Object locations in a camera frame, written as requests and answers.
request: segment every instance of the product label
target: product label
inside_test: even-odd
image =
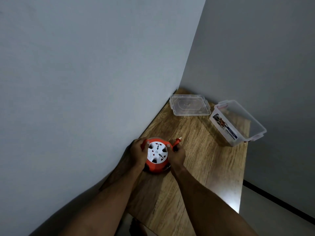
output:
[[[217,124],[233,138],[233,140],[237,139],[236,134],[230,129],[229,125],[227,125],[225,121],[223,121],[219,114],[214,115],[213,118],[215,119]]]

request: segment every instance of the person's left hand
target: person's left hand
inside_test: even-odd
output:
[[[144,168],[144,165],[147,161],[147,157],[148,157],[148,148],[150,145],[150,142],[147,141],[144,149],[141,149],[141,144],[143,143],[143,141],[146,138],[139,138],[139,139],[135,139],[132,142],[131,148],[130,148],[130,152],[131,152],[131,156],[135,161],[136,166],[142,167],[142,169]]]

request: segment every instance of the transparent storage box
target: transparent storage box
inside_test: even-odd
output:
[[[169,103],[176,116],[207,116],[211,114],[210,105],[202,95],[173,94]]]
[[[267,132],[235,100],[225,100],[215,105],[210,120],[231,146],[236,146],[241,142],[255,141]]]

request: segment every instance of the hand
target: hand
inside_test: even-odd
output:
[[[184,161],[186,158],[185,149],[177,144],[178,151],[174,152],[171,145],[167,144],[168,151],[168,161],[171,164],[171,172],[174,175],[174,170],[182,168],[184,166]]]
[[[142,143],[143,143],[143,141],[145,139],[146,138],[135,139],[132,142],[132,145],[131,145],[131,148],[130,148],[130,153],[131,153],[132,158],[135,161],[135,165],[137,167],[140,167],[141,170],[143,170],[144,165],[145,165],[145,163],[147,161],[148,148],[149,148],[149,145],[150,145],[150,142],[147,141],[145,146],[144,146],[144,149],[143,150],[141,149],[141,145],[142,145]]]

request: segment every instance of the wood grain surface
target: wood grain surface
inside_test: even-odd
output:
[[[178,89],[175,94],[191,93]],[[169,103],[141,137],[159,137],[168,141],[182,137],[187,170],[239,211],[247,143],[230,147],[209,116],[175,116]],[[117,180],[130,167],[129,160],[127,148],[102,188]],[[134,185],[127,211],[157,235],[195,235],[177,182],[169,171],[156,175],[142,172]]]

